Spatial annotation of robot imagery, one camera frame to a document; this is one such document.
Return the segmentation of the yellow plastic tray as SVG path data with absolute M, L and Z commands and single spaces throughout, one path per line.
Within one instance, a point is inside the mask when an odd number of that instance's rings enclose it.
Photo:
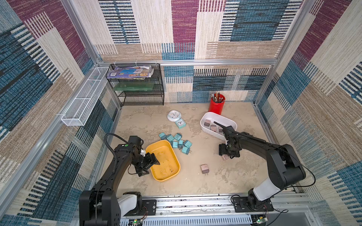
M 160 163 L 150 168 L 156 181 L 165 182 L 179 174 L 181 166 L 169 141 L 160 140 L 150 144 L 146 148 L 146 152 L 154 154 Z

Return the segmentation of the white plastic tray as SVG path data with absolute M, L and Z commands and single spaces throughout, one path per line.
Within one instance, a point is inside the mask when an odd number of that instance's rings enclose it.
M 211 121 L 211 125 L 215 124 L 217 126 L 217 132 L 213 132 L 210 130 L 210 127 L 207 128 L 204 126 L 204 121 L 206 119 Z M 231 127 L 233 127 L 234 130 L 237 129 L 237 124 L 235 121 L 233 121 L 229 118 L 226 118 L 224 116 L 212 113 L 212 112 L 205 113 L 204 116 L 200 120 L 200 126 L 201 126 L 202 131 L 204 131 L 205 133 L 208 133 L 209 135 L 212 135 L 222 141 L 226 141 L 224 134 L 218 133 L 218 129 L 221 128 L 219 126 L 220 124 L 225 127 L 231 126 Z

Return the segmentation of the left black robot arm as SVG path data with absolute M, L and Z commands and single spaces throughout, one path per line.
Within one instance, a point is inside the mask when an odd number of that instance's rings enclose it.
M 105 135 L 104 143 L 113 154 L 113 160 L 92 189 L 83 191 L 79 197 L 81 226 L 118 226 L 125 215 L 140 216 L 144 220 L 155 207 L 154 203 L 145 203 L 140 192 L 126 192 L 117 198 L 117 190 L 129 167 L 134 166 L 135 175 L 142 177 L 160 162 L 153 153 L 145 152 L 140 137 L 130 136 L 113 149 L 107 141 L 109 135 Z

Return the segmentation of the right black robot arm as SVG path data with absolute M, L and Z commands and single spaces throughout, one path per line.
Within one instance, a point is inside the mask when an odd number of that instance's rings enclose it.
M 219 145 L 219 155 L 239 158 L 241 150 L 248 150 L 266 160 L 268 177 L 260 185 L 249 190 L 247 196 L 233 195 L 231 203 L 236 212 L 273 211 L 271 198 L 281 191 L 296 187 L 306 178 L 308 170 L 299 160 L 294 148 L 288 144 L 277 145 L 246 132 L 237 132 L 232 126 L 222 128 L 226 139 Z

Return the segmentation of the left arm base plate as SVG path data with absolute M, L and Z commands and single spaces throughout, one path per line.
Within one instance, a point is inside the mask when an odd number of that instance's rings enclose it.
M 142 204 L 125 214 L 125 217 L 143 217 L 156 215 L 156 200 L 142 200 Z

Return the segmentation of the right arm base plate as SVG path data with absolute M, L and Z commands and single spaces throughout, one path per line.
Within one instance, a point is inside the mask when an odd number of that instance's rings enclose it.
M 233 195 L 231 203 L 236 213 L 242 212 L 272 212 L 274 211 L 270 199 L 259 201 L 256 198 Z

